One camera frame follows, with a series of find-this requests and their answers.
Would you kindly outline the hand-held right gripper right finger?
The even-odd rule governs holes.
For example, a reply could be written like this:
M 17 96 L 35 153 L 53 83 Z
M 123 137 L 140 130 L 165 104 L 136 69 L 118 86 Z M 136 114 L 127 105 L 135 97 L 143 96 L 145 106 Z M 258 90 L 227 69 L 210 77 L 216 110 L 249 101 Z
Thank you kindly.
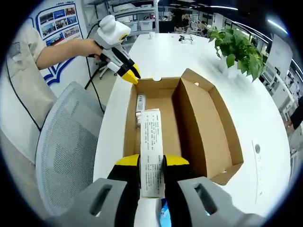
M 165 198 L 174 227 L 260 227 L 262 217 L 236 208 L 232 197 L 206 177 L 197 177 L 189 162 L 164 157 Z

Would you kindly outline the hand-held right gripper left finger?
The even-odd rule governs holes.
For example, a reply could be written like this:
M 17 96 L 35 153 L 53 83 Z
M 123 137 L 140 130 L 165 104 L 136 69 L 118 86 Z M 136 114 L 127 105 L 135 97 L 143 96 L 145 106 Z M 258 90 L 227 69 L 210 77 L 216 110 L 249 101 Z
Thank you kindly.
M 107 178 L 99 178 L 74 198 L 73 227 L 133 227 L 140 198 L 140 155 L 117 161 Z

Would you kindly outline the person's left hand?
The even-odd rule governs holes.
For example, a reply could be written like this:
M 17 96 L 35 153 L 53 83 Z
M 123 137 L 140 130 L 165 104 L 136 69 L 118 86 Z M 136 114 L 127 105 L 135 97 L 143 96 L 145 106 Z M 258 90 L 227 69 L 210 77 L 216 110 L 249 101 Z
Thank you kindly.
M 86 39 L 87 46 L 87 57 L 94 57 L 100 60 L 102 54 L 102 47 L 99 46 L 93 39 Z

